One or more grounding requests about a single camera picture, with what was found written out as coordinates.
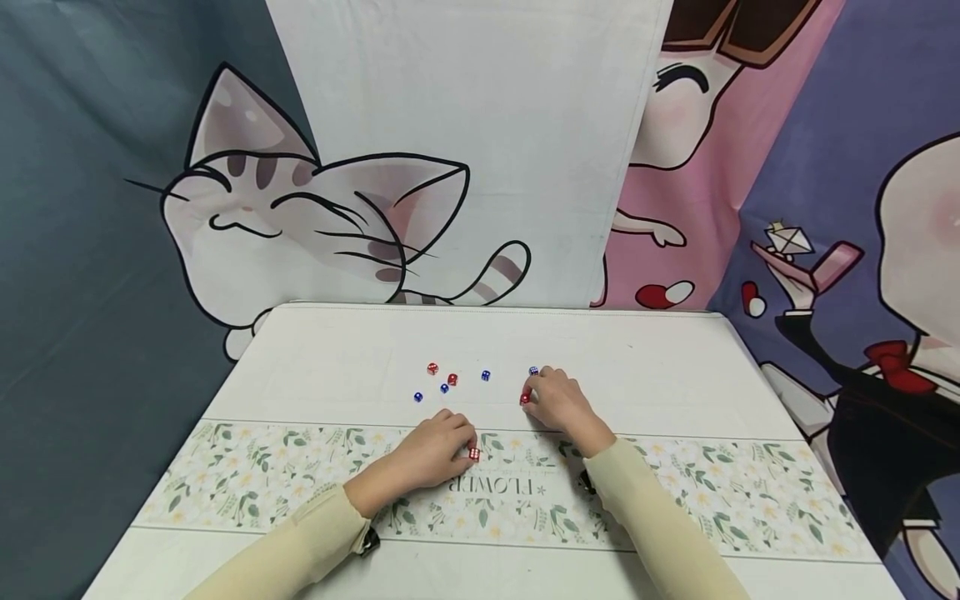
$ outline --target smiling mouth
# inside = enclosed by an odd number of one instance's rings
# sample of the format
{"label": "smiling mouth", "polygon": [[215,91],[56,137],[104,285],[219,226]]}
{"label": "smiling mouth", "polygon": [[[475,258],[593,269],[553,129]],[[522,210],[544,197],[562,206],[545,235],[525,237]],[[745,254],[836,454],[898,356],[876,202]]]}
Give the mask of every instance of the smiling mouth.
{"label": "smiling mouth", "polygon": [[229,225],[217,225],[216,223],[214,223],[214,221],[216,221],[217,217],[219,217],[219,216],[220,216],[220,213],[217,213],[217,214],[213,215],[212,217],[210,217],[210,220],[208,221],[208,223],[209,223],[209,225],[210,225],[210,228],[213,229],[213,230],[215,230],[215,231],[226,231],[227,229],[237,228],[237,229],[241,229],[241,230],[243,230],[243,231],[245,231],[245,232],[247,232],[247,233],[252,233],[253,235],[255,235],[255,236],[257,236],[257,237],[262,237],[262,238],[267,239],[267,240],[272,240],[272,239],[274,239],[275,237],[279,237],[280,234],[283,233],[283,229],[281,229],[281,230],[278,231],[277,233],[274,233],[273,235],[271,235],[271,234],[269,234],[269,233],[262,233],[262,232],[260,232],[260,231],[257,231],[256,229],[251,229],[251,228],[242,226],[242,225],[240,225],[239,223],[231,223],[231,224],[229,224]]}

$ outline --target sleeve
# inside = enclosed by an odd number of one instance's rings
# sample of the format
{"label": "sleeve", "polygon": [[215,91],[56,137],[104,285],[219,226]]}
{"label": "sleeve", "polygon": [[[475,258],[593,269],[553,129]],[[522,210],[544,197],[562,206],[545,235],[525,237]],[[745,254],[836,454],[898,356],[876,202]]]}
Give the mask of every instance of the sleeve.
{"label": "sleeve", "polygon": [[663,600],[750,600],[633,446],[617,440],[584,462],[604,508],[630,534]]}
{"label": "sleeve", "polygon": [[788,311],[776,317],[774,323],[780,335],[817,361],[837,384],[848,386],[864,376],[863,373],[833,360],[824,347],[820,346],[820,342],[813,336],[813,311]]}
{"label": "sleeve", "polygon": [[289,600],[356,551],[369,528],[337,486],[218,568],[186,600]]}

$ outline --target table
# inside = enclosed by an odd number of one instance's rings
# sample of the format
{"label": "table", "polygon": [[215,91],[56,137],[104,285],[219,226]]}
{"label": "table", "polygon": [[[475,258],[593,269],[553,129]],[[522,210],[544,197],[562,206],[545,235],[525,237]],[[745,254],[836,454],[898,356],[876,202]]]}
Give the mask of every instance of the table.
{"label": "table", "polygon": [[[517,408],[527,368],[543,364],[578,378],[752,597],[902,598],[722,316],[307,302],[270,315],[85,598],[182,597],[271,516],[443,406],[487,434],[480,483],[405,499],[377,521],[376,552],[304,597],[657,598],[571,483],[570,448]],[[444,395],[447,372],[460,382]]]}

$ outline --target black suit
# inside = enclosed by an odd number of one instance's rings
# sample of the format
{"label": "black suit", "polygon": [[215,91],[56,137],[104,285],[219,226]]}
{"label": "black suit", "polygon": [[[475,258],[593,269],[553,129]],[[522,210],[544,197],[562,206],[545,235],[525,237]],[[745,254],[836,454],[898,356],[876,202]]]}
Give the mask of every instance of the black suit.
{"label": "black suit", "polygon": [[960,472],[960,405],[908,394],[837,363],[810,329],[812,315],[777,317],[777,329],[838,385],[828,445],[853,513],[882,558],[904,519],[939,520],[926,487]]}

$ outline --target striped tail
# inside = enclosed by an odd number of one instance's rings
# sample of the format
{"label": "striped tail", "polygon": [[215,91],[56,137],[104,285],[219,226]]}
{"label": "striped tail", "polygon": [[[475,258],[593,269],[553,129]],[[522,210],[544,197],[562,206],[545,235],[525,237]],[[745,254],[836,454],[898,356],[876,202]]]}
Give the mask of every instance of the striped tail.
{"label": "striped tail", "polygon": [[513,292],[530,270],[530,247],[520,241],[507,242],[493,255],[466,290],[450,298],[400,290],[393,304],[493,304]]}

